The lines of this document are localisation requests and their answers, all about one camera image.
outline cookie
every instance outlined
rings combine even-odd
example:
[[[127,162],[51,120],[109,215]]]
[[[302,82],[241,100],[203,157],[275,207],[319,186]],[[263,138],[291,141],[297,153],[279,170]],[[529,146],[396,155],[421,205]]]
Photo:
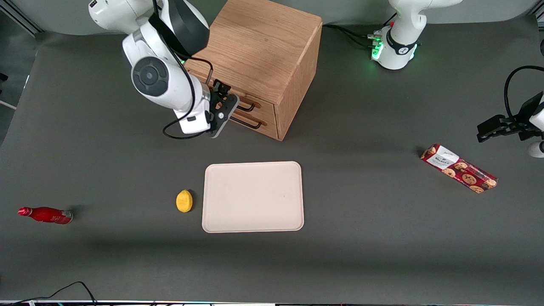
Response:
[[[484,184],[488,185],[489,188],[493,188],[497,185],[497,182],[495,180],[487,180],[484,182]]]
[[[463,179],[463,181],[469,185],[474,185],[476,184],[476,178],[473,177],[472,175],[470,174],[463,174],[463,176],[461,177]]]
[[[453,169],[446,168],[446,169],[442,170],[442,172],[444,174],[446,174],[447,176],[449,176],[450,178],[455,177],[455,171],[453,171]]]
[[[428,148],[423,152],[423,155],[421,156],[421,159],[424,159],[427,155],[433,155],[436,153],[436,149],[434,146]]]
[[[482,193],[484,192],[484,190],[478,186],[471,186],[469,187],[472,191],[476,192],[476,193]]]
[[[460,163],[457,163],[457,164],[453,165],[453,167],[455,167],[455,169],[457,169],[457,170],[461,170],[461,169],[466,169],[468,166],[467,166],[467,164],[465,164],[463,162],[460,162]]]

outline red bottle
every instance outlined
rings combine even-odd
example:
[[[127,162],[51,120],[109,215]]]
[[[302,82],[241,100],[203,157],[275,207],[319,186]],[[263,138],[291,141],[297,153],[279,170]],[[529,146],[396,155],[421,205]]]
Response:
[[[67,210],[58,210],[51,207],[21,207],[19,215],[28,216],[39,222],[49,222],[57,224],[68,224],[72,221],[73,215]]]

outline wooden drawer box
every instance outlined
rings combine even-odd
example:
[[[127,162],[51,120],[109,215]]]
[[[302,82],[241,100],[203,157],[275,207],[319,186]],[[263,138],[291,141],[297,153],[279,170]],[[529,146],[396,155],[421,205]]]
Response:
[[[232,86],[240,106],[231,120],[283,140],[316,74],[321,17],[268,0],[228,0],[210,26],[208,46],[195,57]],[[189,60],[205,81],[209,66]]]

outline green led light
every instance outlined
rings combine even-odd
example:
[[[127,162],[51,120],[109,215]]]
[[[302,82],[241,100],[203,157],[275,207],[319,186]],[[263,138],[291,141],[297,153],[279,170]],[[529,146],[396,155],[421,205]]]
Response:
[[[413,55],[416,54],[417,44],[414,45],[412,55],[410,55],[410,59],[413,58]]]
[[[374,60],[378,60],[380,58],[381,50],[384,48],[384,43],[380,42],[377,46],[374,47],[374,51],[372,52],[372,58]]]

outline white label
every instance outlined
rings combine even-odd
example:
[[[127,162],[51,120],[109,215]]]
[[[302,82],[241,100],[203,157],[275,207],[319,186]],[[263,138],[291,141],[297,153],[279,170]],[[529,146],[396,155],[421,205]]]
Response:
[[[436,154],[429,157],[427,160],[428,163],[432,164],[435,167],[439,167],[444,170],[456,163],[459,160],[459,156],[451,152],[450,150],[440,146]]]

